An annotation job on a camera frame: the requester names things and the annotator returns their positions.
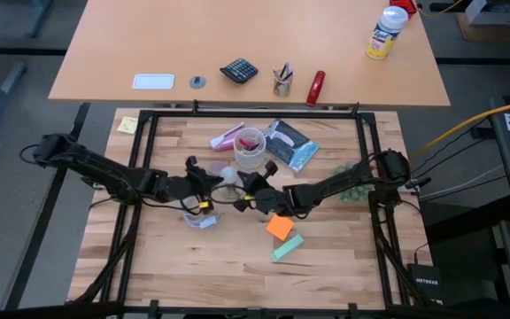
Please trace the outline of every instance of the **pencil cup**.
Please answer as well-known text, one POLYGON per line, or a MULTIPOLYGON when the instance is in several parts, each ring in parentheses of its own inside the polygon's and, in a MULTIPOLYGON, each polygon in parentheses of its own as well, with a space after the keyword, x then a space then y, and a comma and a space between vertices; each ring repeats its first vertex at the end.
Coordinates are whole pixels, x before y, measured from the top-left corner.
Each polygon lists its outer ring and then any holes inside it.
POLYGON ((294 74, 291 75, 286 80, 279 80, 276 77, 273 77, 273 93, 277 97, 287 97, 290 94, 290 85, 292 84, 292 78, 294 77, 294 74))
POLYGON ((239 166, 243 168, 256 168, 265 161, 265 147, 267 140, 260 130, 256 128, 244 128, 237 133, 234 139, 234 156, 239 166), (257 145, 255 149, 248 151, 239 141, 243 140, 248 145, 257 145))

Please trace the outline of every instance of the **wooden table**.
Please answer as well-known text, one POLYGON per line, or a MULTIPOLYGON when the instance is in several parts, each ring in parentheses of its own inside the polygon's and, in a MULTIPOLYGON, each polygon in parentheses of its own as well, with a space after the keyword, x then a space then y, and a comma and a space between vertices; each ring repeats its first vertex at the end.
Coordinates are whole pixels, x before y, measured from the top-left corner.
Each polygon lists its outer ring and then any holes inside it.
MULTIPOLYGON (((128 163, 134 137, 116 128, 123 116, 137 117, 138 113, 137 109, 117 110, 106 157, 128 163)), ((375 115, 382 148, 405 152, 397 113, 375 115)), ((232 152, 213 152, 208 141, 239 121, 265 128, 271 119, 161 117, 151 168, 184 175, 184 161, 192 154, 202 167, 209 167, 215 160, 232 161, 232 152)), ((286 121, 321 148, 298 174, 277 162, 279 171, 269 179, 273 186, 314 183, 331 175, 335 167, 359 160, 353 120, 286 121)), ((107 196, 98 191, 94 201, 107 196)), ((413 196, 403 195, 403 199, 418 205, 413 196)), ((106 263, 118 206, 106 202, 90 211, 69 299, 78 297, 106 263)), ((150 300, 159 300, 165 307, 343 309, 348 302, 355 302, 361 309, 383 308, 366 203, 349 205, 335 198, 324 200, 306 219, 295 220, 291 235, 300 234, 305 242, 279 263, 273 263, 270 254, 281 242, 265 231, 270 216, 249 209, 239 213, 232 206, 216 208, 221 213, 220 222, 210 229, 196 230, 182 220, 179 212, 143 207, 127 291, 128 305, 148 306, 150 300)), ((409 205, 398 206, 395 211, 404 263, 411 262, 414 249, 427 242, 422 218, 409 205)), ((419 251, 419 259, 431 263, 428 247, 419 251)), ((113 298, 119 276, 118 271, 113 280, 113 298)), ((393 298, 398 301, 391 266, 390 280, 393 298)))
POLYGON ((448 106, 421 17, 389 58, 365 54, 387 0, 88 0, 50 98, 302 105, 317 71, 319 105, 448 106), (220 67, 245 58, 259 74, 235 84, 220 67), (289 97, 273 94, 272 70, 294 67, 289 97), (136 74, 174 74, 170 90, 132 89, 136 74), (192 89, 202 75, 207 84, 192 89))

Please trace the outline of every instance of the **red stapler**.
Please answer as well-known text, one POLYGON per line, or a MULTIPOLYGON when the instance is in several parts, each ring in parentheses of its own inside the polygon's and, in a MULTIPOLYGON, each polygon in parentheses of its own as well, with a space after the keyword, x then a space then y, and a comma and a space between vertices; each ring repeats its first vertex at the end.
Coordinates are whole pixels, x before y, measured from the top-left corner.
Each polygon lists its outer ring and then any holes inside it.
POLYGON ((316 101, 318 100, 318 96, 320 95, 320 91, 322 90, 322 84, 324 83, 324 78, 326 77, 326 73, 324 71, 316 72, 316 76, 314 77, 314 82, 310 87, 310 92, 308 92, 308 98, 306 99, 306 105, 308 106, 316 106, 316 101))

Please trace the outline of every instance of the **gray floor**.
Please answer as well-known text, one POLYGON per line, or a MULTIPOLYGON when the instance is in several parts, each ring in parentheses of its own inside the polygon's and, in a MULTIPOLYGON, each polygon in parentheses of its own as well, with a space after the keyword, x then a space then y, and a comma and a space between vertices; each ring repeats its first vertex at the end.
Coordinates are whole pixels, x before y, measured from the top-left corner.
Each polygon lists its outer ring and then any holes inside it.
MULTIPOLYGON (((0 0, 0 46, 65 48, 72 38, 84 4, 83 0, 55 1, 39 38, 33 40, 23 36, 32 14, 28 1, 0 0)), ((425 25, 434 53, 438 57, 510 58, 510 43, 466 43, 452 16, 425 19, 425 25)), ((36 143, 42 134, 66 132, 72 126, 77 109, 76 104, 53 103, 47 98, 62 58, 0 56, 0 81, 17 60, 25 61, 29 70, 14 92, 0 128, 0 307, 52 177, 50 170, 21 162, 17 153, 23 146, 36 143)), ((485 111, 490 96, 510 94, 510 67, 440 66, 440 72, 452 101, 451 108, 399 110, 409 152, 418 149, 468 116, 485 111)), ((81 142, 90 149, 104 151, 115 106, 92 105, 81 134, 81 142)), ((465 137, 445 151, 442 157, 470 142, 470 137, 465 137)), ((419 165, 424 158, 413 159, 413 166, 419 165)), ((424 189, 424 193, 462 183, 468 176, 479 175, 499 164, 497 146, 492 141, 484 142, 435 169, 431 174, 434 181, 424 189)), ((497 171, 488 177, 501 174, 501 171, 497 171)), ((442 198, 438 202, 479 206, 506 192, 506 183, 501 181, 442 198)), ((70 174, 67 177, 22 307, 64 302, 91 195, 92 191, 80 182, 77 175, 70 174)), ((445 215, 446 212, 432 220, 445 215)), ((464 238, 461 245, 466 248, 453 258, 462 259, 463 256, 471 254, 470 249, 480 251, 481 247, 477 243, 477 239, 464 238)), ((449 247, 435 247, 433 250, 435 254, 442 252, 439 255, 441 259, 452 253, 449 247)), ((462 274, 456 277, 458 283, 455 287, 460 292, 454 293, 456 297, 451 300, 453 302, 486 294, 488 291, 485 284, 472 284, 462 278, 462 274)))

